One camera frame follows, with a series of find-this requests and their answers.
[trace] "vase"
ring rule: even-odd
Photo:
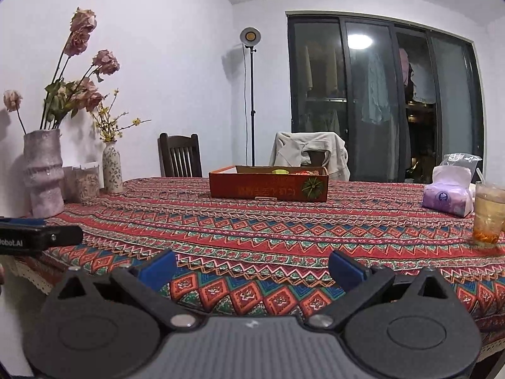
[[[112,194],[123,192],[121,158],[118,150],[114,147],[115,144],[115,141],[106,142],[104,153],[102,155],[105,192]]]
[[[63,161],[60,130],[38,130],[24,136],[24,182],[30,194],[32,216],[49,218],[63,211],[60,182]]]

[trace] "yellow liquid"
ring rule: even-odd
[[[505,221],[505,202],[493,201],[483,196],[475,197],[473,239],[476,242],[495,244]]]

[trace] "ribbed gray surface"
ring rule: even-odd
[[[371,379],[330,334],[303,329],[294,317],[213,317],[175,334],[132,379]]]

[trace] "purple tissue package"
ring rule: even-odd
[[[472,172],[465,167],[443,165],[433,169],[433,183],[425,185],[423,206],[464,218],[473,211],[469,185]]]

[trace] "tablecloth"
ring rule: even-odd
[[[475,319],[482,357],[505,348],[505,244],[469,244],[473,217],[421,207],[422,186],[330,181],[327,202],[222,200],[208,179],[142,178],[122,195],[66,205],[48,220],[76,224],[84,243],[19,258],[45,291],[69,265],[92,274],[172,249],[178,273],[161,293],[208,312],[307,317],[343,294],[327,270],[342,250],[366,266],[438,268]]]

